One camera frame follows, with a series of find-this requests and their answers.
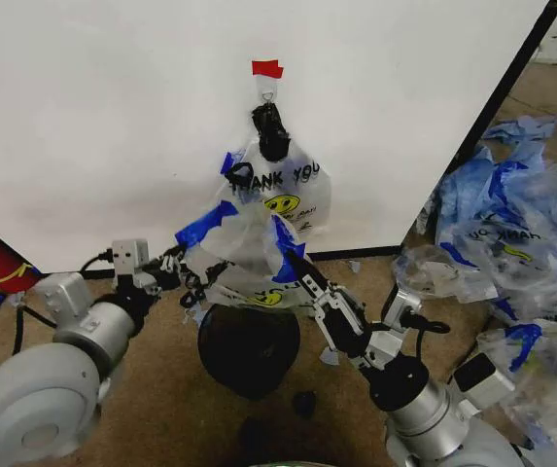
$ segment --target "white board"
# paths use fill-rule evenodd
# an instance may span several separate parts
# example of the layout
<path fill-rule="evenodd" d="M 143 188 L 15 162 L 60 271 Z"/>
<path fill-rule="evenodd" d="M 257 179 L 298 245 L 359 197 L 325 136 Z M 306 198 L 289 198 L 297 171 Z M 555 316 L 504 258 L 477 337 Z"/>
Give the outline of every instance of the white board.
<path fill-rule="evenodd" d="M 0 237 L 44 271 L 203 213 L 251 59 L 332 177 L 312 251 L 397 245 L 545 0 L 0 0 Z"/>

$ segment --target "pile of plastic bags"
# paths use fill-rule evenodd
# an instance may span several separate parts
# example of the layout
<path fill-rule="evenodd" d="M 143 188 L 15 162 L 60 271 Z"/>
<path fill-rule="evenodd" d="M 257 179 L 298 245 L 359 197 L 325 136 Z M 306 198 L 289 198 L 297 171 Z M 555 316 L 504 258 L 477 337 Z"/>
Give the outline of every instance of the pile of plastic bags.
<path fill-rule="evenodd" d="M 507 416 L 536 446 L 557 447 L 557 322 L 537 319 L 489 331 L 478 344 L 516 385 L 501 402 Z"/>
<path fill-rule="evenodd" d="M 479 349 L 515 382 L 501 402 L 539 449 L 557 448 L 557 162 L 543 158 L 552 119 L 523 117 L 484 139 L 514 146 L 494 163 L 487 146 L 437 188 L 436 245 L 405 251 L 397 281 L 423 298 L 487 301 L 509 327 Z"/>
<path fill-rule="evenodd" d="M 508 324 L 557 315 L 557 163 L 545 162 L 544 143 L 534 140 L 552 133 L 551 120 L 525 117 L 490 128 L 484 137 L 515 145 L 509 158 L 494 163 L 490 149 L 479 146 L 440 182 L 436 244 L 448 255 L 437 251 L 433 261 L 433 247 L 407 253 L 395 263 L 401 284 L 424 297 L 490 300 Z M 405 277 L 416 270 L 437 287 L 410 284 Z"/>

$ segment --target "floor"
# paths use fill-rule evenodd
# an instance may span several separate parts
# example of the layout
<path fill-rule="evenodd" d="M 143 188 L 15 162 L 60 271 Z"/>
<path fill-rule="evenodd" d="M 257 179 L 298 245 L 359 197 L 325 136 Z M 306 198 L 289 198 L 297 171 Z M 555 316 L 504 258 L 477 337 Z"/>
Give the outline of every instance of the floor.
<path fill-rule="evenodd" d="M 557 115 L 557 66 L 530 65 L 498 117 L 522 114 Z M 547 156 L 557 160 L 557 131 L 547 143 Z M 367 303 L 368 317 L 375 318 L 393 285 L 391 262 L 392 258 L 363 259 L 359 273 L 344 261 L 319 265 L 325 275 Z M 107 280 L 89 285 L 94 295 L 110 287 Z M 281 386 L 259 402 L 248 402 L 206 374 L 196 352 L 196 326 L 193 321 L 183 323 L 178 299 L 178 292 L 166 294 L 142 334 L 131 342 L 122 381 L 106 401 L 93 436 L 72 456 L 34 467 L 239 466 L 287 459 L 337 466 L 392 465 L 382 441 L 384 414 L 371 404 L 366 382 L 347 361 L 341 360 L 338 367 L 319 361 L 325 342 L 314 322 L 300 320 L 299 355 Z M 33 297 L 29 303 L 39 308 Z M 432 375 L 446 379 L 481 328 L 485 306 L 439 300 L 427 302 L 425 314 L 452 328 L 444 339 L 427 335 L 424 341 L 424 359 Z M 14 328 L 13 312 L 5 306 L 0 310 L 0 363 L 11 352 Z M 25 318 L 25 347 L 50 339 L 48 328 Z M 404 351 L 412 353 L 413 348 L 410 336 Z M 310 420 L 292 410 L 292 397 L 301 390 L 314 390 L 318 396 Z M 257 448 L 245 450 L 238 431 L 249 416 L 262 422 L 263 432 Z M 487 418 L 519 440 L 498 411 L 490 411 Z"/>

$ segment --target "black frame edge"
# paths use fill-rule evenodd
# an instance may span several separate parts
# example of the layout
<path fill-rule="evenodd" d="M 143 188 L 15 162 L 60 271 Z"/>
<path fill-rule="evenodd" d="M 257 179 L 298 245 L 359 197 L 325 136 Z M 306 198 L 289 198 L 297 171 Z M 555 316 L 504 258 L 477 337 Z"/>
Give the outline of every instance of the black frame edge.
<path fill-rule="evenodd" d="M 518 81 L 522 71 L 527 66 L 527 63 L 529 63 L 535 50 L 540 45 L 541 39 L 545 36 L 555 18 L 557 18 L 557 0 L 550 0 L 520 47 L 520 50 L 518 50 L 518 53 L 511 61 L 505 74 L 494 88 L 492 95 L 485 103 L 485 106 L 483 106 L 481 113 L 474 121 L 474 124 L 472 124 L 466 138 L 464 138 L 460 148 L 457 150 L 457 156 L 446 168 L 446 173 L 452 172 L 472 157 L 474 147 L 481 139 L 481 135 L 496 117 L 501 105 L 503 105 L 503 101 L 509 95 L 515 82 Z"/>

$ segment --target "black cable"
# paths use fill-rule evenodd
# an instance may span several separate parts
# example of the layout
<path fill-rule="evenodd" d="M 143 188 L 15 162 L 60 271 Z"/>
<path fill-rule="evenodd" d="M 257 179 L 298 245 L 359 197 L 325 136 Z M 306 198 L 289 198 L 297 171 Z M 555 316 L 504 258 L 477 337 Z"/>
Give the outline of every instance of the black cable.
<path fill-rule="evenodd" d="M 425 330 L 421 329 L 416 337 L 416 357 L 423 361 L 423 337 L 425 337 Z"/>
<path fill-rule="evenodd" d="M 20 305 L 17 307 L 17 329 L 15 330 L 15 344 L 13 345 L 13 355 L 17 355 L 21 352 L 21 347 L 23 346 L 23 313 L 26 312 L 33 318 L 37 319 L 41 323 L 50 328 L 56 328 L 56 324 L 50 321 L 45 316 L 37 311 L 34 311 L 27 305 Z"/>
<path fill-rule="evenodd" d="M 114 252 L 112 248 L 108 248 L 107 250 L 96 255 L 94 258 L 90 258 L 89 260 L 87 260 L 80 269 L 80 272 L 86 272 L 86 270 L 92 265 L 92 263 L 96 263 L 97 261 L 107 261 L 108 263 L 114 262 Z"/>
<path fill-rule="evenodd" d="M 57 327 L 57 325 L 53 321 L 50 321 L 45 316 L 43 316 L 42 314 L 40 314 L 37 311 L 34 311 L 29 306 L 24 305 L 24 306 L 22 306 L 22 308 L 23 308 L 23 311 L 25 311 L 27 314 L 29 314 L 32 318 L 35 318 L 38 321 L 40 321 L 41 323 L 43 323 L 45 326 L 49 326 L 50 328 L 54 328 L 54 329 Z"/>
<path fill-rule="evenodd" d="M 423 361 L 423 338 L 425 333 L 447 334 L 451 331 L 448 324 L 442 321 L 430 321 L 422 314 L 404 313 L 400 318 L 400 323 L 404 328 L 418 329 L 416 337 L 416 357 Z"/>
<path fill-rule="evenodd" d="M 20 306 L 17 307 L 17 329 L 15 330 L 15 344 L 13 346 L 13 355 L 21 352 L 23 345 L 23 310 Z"/>
<path fill-rule="evenodd" d="M 80 269 L 80 272 L 86 272 L 86 270 L 92 265 L 92 263 L 96 263 L 97 261 L 99 261 L 99 257 L 95 256 L 94 258 L 90 258 L 89 260 L 86 261 L 86 263 L 82 266 L 82 268 Z"/>

